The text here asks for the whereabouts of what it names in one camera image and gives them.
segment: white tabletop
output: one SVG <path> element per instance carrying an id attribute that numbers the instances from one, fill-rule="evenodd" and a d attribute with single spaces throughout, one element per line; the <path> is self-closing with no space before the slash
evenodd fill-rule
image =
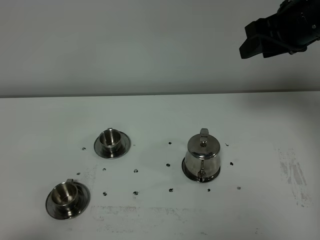
<path id="1" fill-rule="evenodd" d="M 320 92 L 2 98 L 0 239 L 319 239 L 319 124 Z M 123 157 L 94 152 L 107 128 L 130 137 Z M 181 168 L 201 128 L 221 144 L 208 183 Z M 45 201 L 67 179 L 91 200 L 56 220 Z"/>

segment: white wall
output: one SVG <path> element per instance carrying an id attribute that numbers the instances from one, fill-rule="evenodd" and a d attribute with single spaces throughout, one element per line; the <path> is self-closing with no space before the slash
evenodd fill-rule
<path id="1" fill-rule="evenodd" d="M 1 0 L 0 96 L 320 87 L 320 45 L 241 59 L 282 0 Z"/>

